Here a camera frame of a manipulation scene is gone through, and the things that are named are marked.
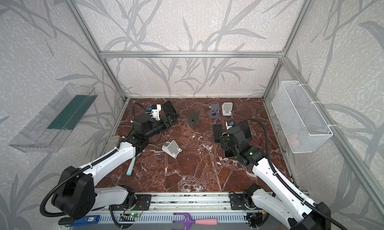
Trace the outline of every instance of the black smartphone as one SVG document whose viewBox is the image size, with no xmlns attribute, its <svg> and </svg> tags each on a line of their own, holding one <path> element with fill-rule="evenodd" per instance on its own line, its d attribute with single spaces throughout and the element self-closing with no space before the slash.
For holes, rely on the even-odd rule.
<svg viewBox="0 0 384 230">
<path fill-rule="evenodd" d="M 252 139 L 251 129 L 249 129 L 248 121 L 240 122 L 239 127 L 244 132 L 246 139 Z"/>
<path fill-rule="evenodd" d="M 220 143 L 220 137 L 223 135 L 223 126 L 221 124 L 214 124 L 212 128 L 214 131 L 215 143 Z"/>
</svg>

